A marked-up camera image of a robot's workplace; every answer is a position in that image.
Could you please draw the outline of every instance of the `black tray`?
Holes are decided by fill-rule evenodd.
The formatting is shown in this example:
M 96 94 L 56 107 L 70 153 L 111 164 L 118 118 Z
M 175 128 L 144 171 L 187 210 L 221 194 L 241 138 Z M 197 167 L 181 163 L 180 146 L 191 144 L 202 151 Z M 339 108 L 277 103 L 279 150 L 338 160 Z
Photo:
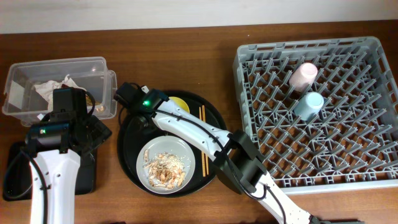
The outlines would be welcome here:
M 164 93 L 167 96 L 176 96 L 183 99 L 190 108 L 190 114 L 196 116 L 197 118 L 199 118 L 199 107 L 205 105 L 206 122 L 216 128 L 224 130 L 226 129 L 225 122 L 220 113 L 212 104 L 202 97 L 186 91 L 164 91 Z M 203 177 L 201 151 L 189 144 L 192 148 L 193 154 L 195 155 L 195 172 L 193 173 L 191 181 L 183 189 L 172 194 L 162 195 L 153 193 L 146 189 L 141 184 L 137 176 L 137 156 L 140 150 L 150 140 L 159 136 L 165 136 L 166 134 L 173 135 L 160 130 L 153 124 L 148 123 L 147 119 L 149 118 L 146 118 L 145 115 L 140 113 L 127 115 L 123 121 L 118 136 L 119 163 L 124 173 L 137 187 L 152 195 L 160 197 L 181 197 L 202 189 L 214 179 L 216 174 L 212 162 L 209 160 L 209 175 Z
M 18 155 L 22 146 L 25 146 L 25 142 L 16 142 L 11 146 L 7 167 Z M 88 194 L 94 191 L 97 164 L 96 158 L 97 150 L 94 150 L 90 155 L 81 157 L 80 167 L 76 177 L 75 195 Z M 9 178 L 7 178 L 6 187 L 8 191 L 10 191 L 10 194 L 18 195 L 28 189 L 31 184 L 32 174 L 30 173 L 29 161 L 24 156 L 21 156 L 13 165 L 13 167 L 11 167 Z M 32 189 L 30 189 L 28 193 L 19 199 L 8 198 L 4 193 L 2 197 L 8 202 L 16 200 L 28 200 L 32 198 Z

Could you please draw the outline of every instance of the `wooden surface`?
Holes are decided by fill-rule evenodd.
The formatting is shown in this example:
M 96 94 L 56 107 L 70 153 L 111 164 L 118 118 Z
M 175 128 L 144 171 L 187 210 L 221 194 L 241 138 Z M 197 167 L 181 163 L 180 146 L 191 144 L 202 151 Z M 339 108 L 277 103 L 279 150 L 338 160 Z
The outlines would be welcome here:
M 397 75 L 397 29 L 398 21 L 379 21 L 0 35 L 0 88 L 13 63 L 102 56 L 116 72 L 119 85 L 129 81 L 194 92 L 215 105 L 234 131 L 241 128 L 241 118 L 231 68 L 240 45 L 373 35 L 382 42 Z M 113 135 L 98 150 L 97 189 L 75 197 L 76 223 L 274 223 L 259 203 L 235 194 L 218 179 L 182 198 L 155 197 L 138 189 L 118 162 L 117 119 L 104 123 Z M 26 132 L 19 120 L 0 114 L 1 180 L 9 147 L 23 140 Z M 290 198 L 326 220 L 396 223 L 398 188 Z M 30 200 L 0 200 L 1 223 L 28 223 L 29 217 Z

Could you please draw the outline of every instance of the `chopsticks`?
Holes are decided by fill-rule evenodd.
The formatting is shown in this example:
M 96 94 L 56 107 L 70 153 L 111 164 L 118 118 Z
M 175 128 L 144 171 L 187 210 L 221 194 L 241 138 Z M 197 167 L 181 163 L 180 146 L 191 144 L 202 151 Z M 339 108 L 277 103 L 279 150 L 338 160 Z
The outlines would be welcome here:
M 206 122 L 205 105 L 199 107 L 199 119 L 203 122 Z M 209 175 L 209 158 L 204 152 L 201 152 L 201 168 L 203 171 L 203 177 Z

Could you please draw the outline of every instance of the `food on plate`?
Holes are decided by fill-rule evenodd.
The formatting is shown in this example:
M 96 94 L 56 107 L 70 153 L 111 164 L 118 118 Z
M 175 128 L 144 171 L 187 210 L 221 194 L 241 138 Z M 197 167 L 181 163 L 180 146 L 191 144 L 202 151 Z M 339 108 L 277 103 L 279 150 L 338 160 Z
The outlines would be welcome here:
M 152 187 L 162 187 L 166 190 L 180 187 L 185 178 L 183 162 L 173 154 L 164 152 L 149 160 L 148 149 L 144 152 L 144 168 L 148 169 L 148 181 Z

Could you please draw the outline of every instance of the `green led light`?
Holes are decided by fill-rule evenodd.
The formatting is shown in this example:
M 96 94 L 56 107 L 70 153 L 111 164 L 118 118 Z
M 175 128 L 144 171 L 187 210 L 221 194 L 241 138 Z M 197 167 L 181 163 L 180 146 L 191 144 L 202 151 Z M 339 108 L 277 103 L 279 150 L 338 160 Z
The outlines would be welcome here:
M 150 105 L 150 102 L 149 102 L 149 100 L 146 100 L 146 101 L 144 101 L 142 104 L 143 104 L 144 106 L 149 106 L 149 105 Z

